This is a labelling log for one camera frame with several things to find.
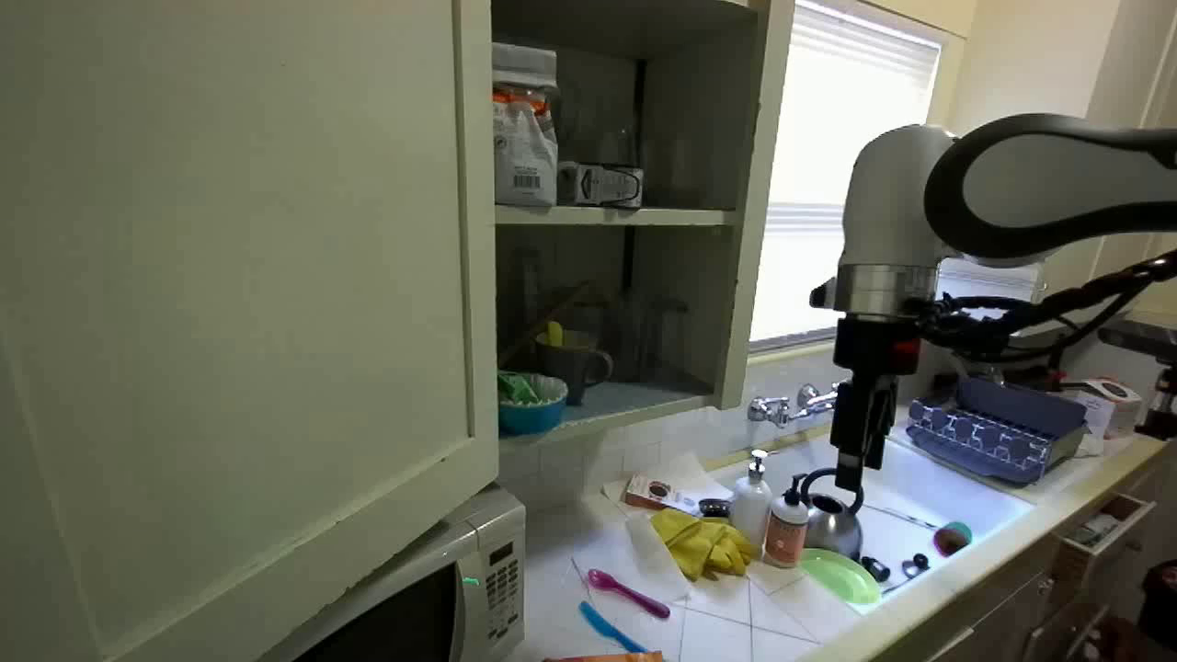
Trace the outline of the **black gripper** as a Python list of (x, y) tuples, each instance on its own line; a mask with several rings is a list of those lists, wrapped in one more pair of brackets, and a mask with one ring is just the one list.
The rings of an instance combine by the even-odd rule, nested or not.
[(849, 373), (834, 397), (834, 484), (856, 494), (856, 471), (882, 466), (898, 379), (915, 373), (919, 335), (908, 321), (847, 315), (834, 331), (834, 364)]

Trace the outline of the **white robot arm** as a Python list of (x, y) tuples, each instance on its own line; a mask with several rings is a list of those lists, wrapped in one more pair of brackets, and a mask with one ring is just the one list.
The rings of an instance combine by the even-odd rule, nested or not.
[(932, 343), (978, 364), (1042, 357), (1011, 335), (1100, 305), (1067, 331), (1071, 350), (1150, 283), (1173, 281), (1173, 254), (1145, 256), (1045, 301), (939, 297), (939, 266), (972, 256), (1022, 266), (1047, 252), (1177, 229), (1177, 131), (1109, 129), (1071, 114), (1009, 114), (972, 131), (901, 127), (866, 141), (843, 206), (837, 271), (809, 294), (834, 309), (834, 483), (856, 489), (882, 466), (898, 379)]

